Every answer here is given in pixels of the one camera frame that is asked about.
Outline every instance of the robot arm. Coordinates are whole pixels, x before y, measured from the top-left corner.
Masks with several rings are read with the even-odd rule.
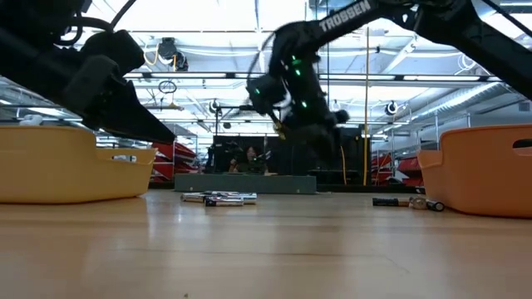
[[[115,20],[110,24],[81,17],[90,3],[0,1],[0,75],[76,113],[93,130],[173,142],[171,130],[142,106],[133,83],[123,79],[144,64],[144,52],[128,32],[113,31]],[[103,32],[87,39],[80,51],[68,47],[79,40],[84,26]],[[76,38],[61,40],[69,27],[77,27]]]
[[[255,110],[272,117],[282,138],[292,131],[288,133],[291,138],[312,141],[329,135],[326,140],[334,143],[331,136],[336,124],[347,121],[348,116],[345,111],[329,111],[313,69],[318,61],[316,52],[381,17],[432,42],[454,46],[532,99],[531,52],[482,22],[470,0],[357,0],[322,20],[289,23],[275,32],[268,74],[248,81]],[[292,98],[292,110],[287,118],[278,120],[271,108],[284,99],[286,91]],[[324,146],[329,147],[323,154],[326,158],[334,144],[318,142],[313,148],[323,152]]]

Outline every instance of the metal rod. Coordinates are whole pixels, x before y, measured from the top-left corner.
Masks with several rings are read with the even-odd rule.
[[[218,125],[219,125],[218,111],[219,111],[219,108],[216,108],[216,112],[215,112],[216,118],[214,120],[214,136],[218,136]]]
[[[391,138],[392,138],[392,166],[390,167],[392,169],[392,177],[396,176],[396,139],[394,138],[394,132],[390,132]]]
[[[421,150],[421,140],[419,139],[419,130],[416,131],[416,147]]]
[[[329,12],[329,0],[325,1],[325,9],[327,9],[327,15],[330,14]],[[331,43],[327,43],[327,107],[331,106]]]
[[[436,146],[440,149],[440,126],[438,125],[438,114],[434,115],[434,121],[436,123]]]

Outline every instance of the wooden floor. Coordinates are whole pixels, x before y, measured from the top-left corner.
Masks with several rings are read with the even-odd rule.
[[[0,298],[531,298],[532,222],[370,198],[0,205]]]

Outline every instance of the cable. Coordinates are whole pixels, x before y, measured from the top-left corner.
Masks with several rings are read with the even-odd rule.
[[[146,47],[144,47],[144,61],[149,64],[150,66],[154,66],[157,63],[157,59],[159,58],[159,43],[157,43],[157,46],[155,46],[155,59],[153,62],[148,61],[148,57],[146,57]]]
[[[249,69],[248,69],[248,76],[246,78],[247,82],[249,82],[249,79],[251,79],[251,73],[253,73],[253,69],[257,65],[257,62],[259,61],[260,53],[263,52],[264,49],[266,49],[266,46],[268,45],[269,41],[275,36],[275,33],[277,32],[277,30],[270,33],[269,36],[266,37],[266,40],[263,42],[263,45],[260,47],[260,50],[257,51],[257,53],[255,54],[255,57],[253,58],[253,61],[251,62],[251,65],[249,66]]]
[[[77,10],[76,11],[76,16],[74,18],[76,18],[76,19],[81,19],[82,18],[81,10]],[[83,26],[82,25],[78,25],[76,27],[76,35],[74,36],[74,38],[72,38],[70,41],[64,41],[64,40],[62,40],[59,37],[59,41],[56,42],[56,45],[65,46],[65,47],[74,46],[81,39],[81,35],[82,34],[83,34]]]
[[[135,4],[135,1],[136,0],[129,0],[128,2],[126,2],[126,4],[124,4],[124,6],[115,15],[115,17],[113,17],[113,20],[111,21],[111,26],[113,28],[116,27],[116,24],[118,24],[118,22],[122,19],[122,17],[124,17],[126,12],[133,6],[133,4]]]
[[[364,181],[367,185],[367,93],[369,92],[369,26],[366,27],[366,99],[364,101]]]
[[[342,172],[343,172],[343,184],[347,185],[347,177],[346,177],[346,157],[343,153],[343,146],[340,145],[340,152],[342,153]]]

